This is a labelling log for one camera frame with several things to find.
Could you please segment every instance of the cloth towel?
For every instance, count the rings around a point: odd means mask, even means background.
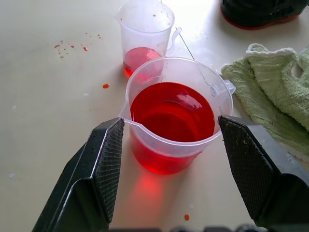
[[[303,69],[299,78],[292,73],[297,62]],[[221,73],[235,85],[253,122],[309,162],[309,47],[298,56],[292,48],[270,52],[253,43],[244,58],[223,66]]]

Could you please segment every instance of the red stain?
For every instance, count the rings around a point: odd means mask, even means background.
[[[103,88],[108,88],[110,86],[110,84],[104,84],[102,87]]]

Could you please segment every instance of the white table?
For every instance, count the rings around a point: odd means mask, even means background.
[[[113,15],[124,2],[2,2],[0,231],[31,231],[67,161],[93,127],[117,117],[125,101],[126,79],[120,28]],[[175,26],[183,28],[183,40],[177,38],[172,55],[191,58],[191,52],[195,60],[218,72],[252,42],[296,51],[308,42],[308,9],[293,22],[243,31],[222,19],[216,0],[163,2],[175,12]],[[61,54],[56,54],[54,46],[61,40]],[[110,84],[108,89],[102,88],[105,83]],[[243,115],[237,103],[234,115]],[[111,228],[167,231],[185,225],[200,230],[206,225],[235,228],[252,223],[221,137],[186,171],[158,176],[132,156],[127,129]],[[183,219],[185,214],[189,221]]]

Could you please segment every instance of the measuring cup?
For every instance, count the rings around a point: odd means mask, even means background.
[[[188,86],[210,104],[215,119],[213,136],[201,141],[184,143],[162,138],[131,117],[131,105],[145,88],[162,82]],[[140,66],[126,86],[126,103],[119,116],[130,123],[130,143],[136,159],[157,174],[172,174],[186,168],[220,134],[219,115],[231,115],[235,87],[206,66],[186,58],[165,57]]]
[[[121,25],[123,64],[126,77],[142,64],[167,53],[171,28],[174,25],[173,11],[155,0],[131,0],[116,14]],[[178,28],[172,36],[169,52],[175,47],[175,39],[181,32]]]

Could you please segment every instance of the red water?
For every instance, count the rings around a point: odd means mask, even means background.
[[[144,89],[131,105],[133,121],[163,138],[194,142],[213,135],[215,121],[207,100],[195,90],[177,83],[159,83]],[[155,153],[144,146],[130,130],[135,158],[146,169],[158,174],[172,174],[186,168],[198,155],[174,158]]]
[[[161,57],[159,53],[148,47],[131,49],[124,57],[124,68],[127,78],[129,79],[132,73],[142,64],[159,57]]]

